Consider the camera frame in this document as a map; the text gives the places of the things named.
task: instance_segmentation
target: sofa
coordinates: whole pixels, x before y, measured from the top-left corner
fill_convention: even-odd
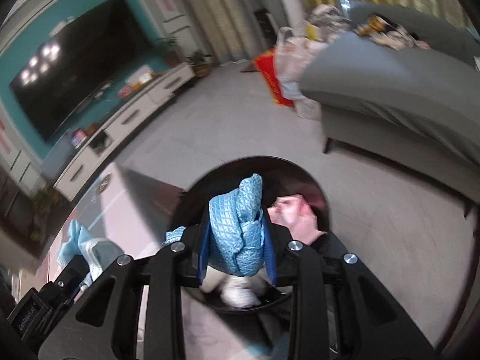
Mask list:
[[[380,13],[430,49],[395,51],[350,31],[305,70],[327,152],[335,140],[393,160],[480,203],[480,44],[467,30],[399,5],[354,2],[352,26]]]

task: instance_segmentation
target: light blue textured cloth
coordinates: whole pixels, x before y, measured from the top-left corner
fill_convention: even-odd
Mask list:
[[[123,250],[106,238],[93,238],[90,232],[76,219],[70,222],[68,240],[62,244],[58,252],[58,264],[64,268],[77,254],[81,254],[88,263],[90,273],[84,283],[90,286]]]
[[[239,188],[212,198],[209,264],[235,276],[254,276],[263,267],[262,178],[253,174]],[[184,227],[166,234],[165,245],[179,241]]]

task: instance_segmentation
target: drawer handle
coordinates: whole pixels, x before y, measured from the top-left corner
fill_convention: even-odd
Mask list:
[[[124,126],[124,125],[130,123],[131,120],[132,120],[134,117],[136,117],[139,112],[140,112],[139,109],[136,109],[135,111],[133,111],[133,112],[131,113],[131,115],[130,115],[129,117],[127,117],[127,118],[121,123],[121,125]]]
[[[75,172],[75,174],[71,177],[70,181],[75,181],[78,175],[82,172],[82,170],[83,170],[83,165],[78,168],[78,171]]]
[[[165,89],[170,89],[172,86],[174,86],[176,83],[178,83],[181,79],[182,79],[181,77],[177,77],[171,83],[169,83],[169,85],[165,86]]]

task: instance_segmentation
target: black television screen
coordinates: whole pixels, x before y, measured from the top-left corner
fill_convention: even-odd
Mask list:
[[[41,45],[10,83],[45,141],[85,100],[152,47],[124,0],[108,0]]]

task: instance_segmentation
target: black trash can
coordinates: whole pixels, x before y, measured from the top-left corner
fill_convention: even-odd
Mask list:
[[[262,205],[270,207],[277,197],[302,195],[317,217],[318,229],[328,233],[318,238],[311,246],[323,254],[331,254],[332,249],[338,249],[338,256],[345,252],[343,245],[338,245],[335,237],[332,239],[328,202],[318,183],[300,166],[276,157],[241,158],[208,172],[183,193],[180,203],[173,212],[169,228],[197,225],[210,199],[238,188],[240,182],[253,173],[259,174],[263,180]],[[290,297],[291,294],[282,294],[271,287],[260,298],[262,304],[249,309],[234,309],[227,306],[215,291],[205,294],[204,302],[219,312],[246,313],[274,307]]]

